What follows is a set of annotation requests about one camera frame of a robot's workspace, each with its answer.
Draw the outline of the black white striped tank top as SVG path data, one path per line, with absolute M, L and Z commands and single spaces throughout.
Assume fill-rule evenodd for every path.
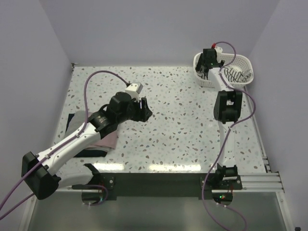
M 246 85 L 253 81 L 254 73 L 252 65 L 245 61 L 235 61 L 231 65 L 224 67 L 222 71 L 223 75 L 228 79 L 231 84 Z M 202 86 L 210 86 L 212 82 L 205 79 L 203 74 L 199 74 L 194 71 L 197 81 Z

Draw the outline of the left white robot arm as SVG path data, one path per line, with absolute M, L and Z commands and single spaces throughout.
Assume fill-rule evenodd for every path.
M 136 99 L 126 92 L 117 92 L 61 142 L 39 154 L 25 154 L 22 179 L 39 200 L 46 199 L 60 187 L 62 178 L 56 173 L 68 160 L 116 131 L 119 124 L 128 120 L 146 122 L 152 114 L 145 97 Z

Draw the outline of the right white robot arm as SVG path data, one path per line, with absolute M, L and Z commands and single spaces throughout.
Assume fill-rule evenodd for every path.
M 243 95 L 222 75 L 224 61 L 218 60 L 215 46 L 203 49 L 195 61 L 195 72 L 209 80 L 218 91 L 213 115 L 219 126 L 220 151 L 203 180 L 203 189 L 230 189 L 239 180 L 231 129 L 240 118 Z

